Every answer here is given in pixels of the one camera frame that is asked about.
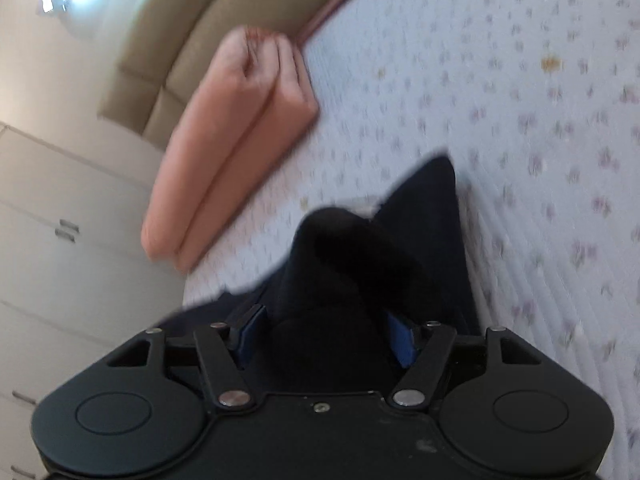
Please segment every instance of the wall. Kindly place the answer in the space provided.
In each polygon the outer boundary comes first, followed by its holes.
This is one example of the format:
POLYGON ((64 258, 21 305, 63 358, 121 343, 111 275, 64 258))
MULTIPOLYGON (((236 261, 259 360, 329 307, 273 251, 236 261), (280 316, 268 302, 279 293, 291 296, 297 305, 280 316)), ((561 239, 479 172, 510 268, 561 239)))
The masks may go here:
POLYGON ((62 18, 39 1, 0 0, 0 121, 151 186, 161 153, 95 113, 137 0, 62 18))

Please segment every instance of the white bed sheet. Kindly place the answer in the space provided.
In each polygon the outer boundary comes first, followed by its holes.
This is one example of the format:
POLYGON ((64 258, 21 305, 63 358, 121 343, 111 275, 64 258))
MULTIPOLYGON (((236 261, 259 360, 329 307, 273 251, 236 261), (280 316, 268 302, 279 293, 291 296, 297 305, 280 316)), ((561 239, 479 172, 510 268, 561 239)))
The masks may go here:
POLYGON ((186 303, 264 276, 310 209, 449 150, 482 322, 600 392, 600 472, 640 478, 640 0, 351 0, 305 55, 322 117, 186 303))

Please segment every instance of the drawer handle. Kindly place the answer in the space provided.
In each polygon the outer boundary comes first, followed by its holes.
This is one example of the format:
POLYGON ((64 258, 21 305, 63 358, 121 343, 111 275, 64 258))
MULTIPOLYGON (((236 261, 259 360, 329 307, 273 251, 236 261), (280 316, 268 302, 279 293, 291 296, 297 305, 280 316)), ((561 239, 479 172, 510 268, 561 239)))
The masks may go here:
POLYGON ((15 390, 11 392, 12 396, 15 399, 21 400, 22 402, 26 402, 31 406, 37 406, 38 401, 36 399, 31 399, 31 397, 27 397, 26 395, 21 394, 20 392, 16 392, 15 390))
POLYGON ((71 229, 72 231, 75 231, 76 233, 80 234, 80 226, 74 224, 73 222, 70 222, 69 220, 60 220, 60 225, 62 227, 65 227, 67 229, 71 229))
POLYGON ((24 469, 20 469, 18 466, 12 465, 11 471, 13 471, 14 473, 17 473, 20 476, 31 478, 31 480, 36 480, 36 475, 34 475, 33 473, 28 473, 24 469))
POLYGON ((64 238, 65 240, 69 240, 71 243, 76 243, 76 237, 62 229, 56 229, 56 236, 58 238, 64 238))

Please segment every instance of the cabinet door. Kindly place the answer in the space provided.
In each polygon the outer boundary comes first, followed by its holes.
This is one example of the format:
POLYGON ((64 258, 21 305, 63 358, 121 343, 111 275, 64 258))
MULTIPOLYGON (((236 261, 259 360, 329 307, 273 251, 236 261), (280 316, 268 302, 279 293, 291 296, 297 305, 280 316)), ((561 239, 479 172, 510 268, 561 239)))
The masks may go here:
POLYGON ((0 303, 0 395, 40 402, 110 349, 0 303))
MULTIPOLYGON (((47 471, 31 439, 31 410, 0 397, 0 469, 11 472, 12 466, 36 478, 47 471)), ((14 473, 13 478, 26 478, 14 473)))
POLYGON ((140 229, 149 195, 10 129, 0 134, 1 201, 51 224, 68 220, 88 241, 144 261, 140 229))
POLYGON ((0 298, 120 344, 182 304, 184 279, 78 241, 0 204, 0 298))

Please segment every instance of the silver screw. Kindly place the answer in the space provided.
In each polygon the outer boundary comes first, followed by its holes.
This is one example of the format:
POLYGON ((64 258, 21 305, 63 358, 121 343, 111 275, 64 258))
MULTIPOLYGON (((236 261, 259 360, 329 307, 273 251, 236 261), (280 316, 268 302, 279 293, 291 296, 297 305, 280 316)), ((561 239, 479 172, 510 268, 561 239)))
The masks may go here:
POLYGON ((394 393, 393 399, 399 406, 418 406, 424 402, 425 397, 419 390, 399 390, 394 393))
POLYGON ((251 402, 251 395, 244 390, 229 390, 218 397, 218 401, 223 406, 238 408, 251 402))
POLYGON ((331 405, 327 402, 316 402, 314 404, 314 411, 316 413, 326 413, 331 409, 331 405))

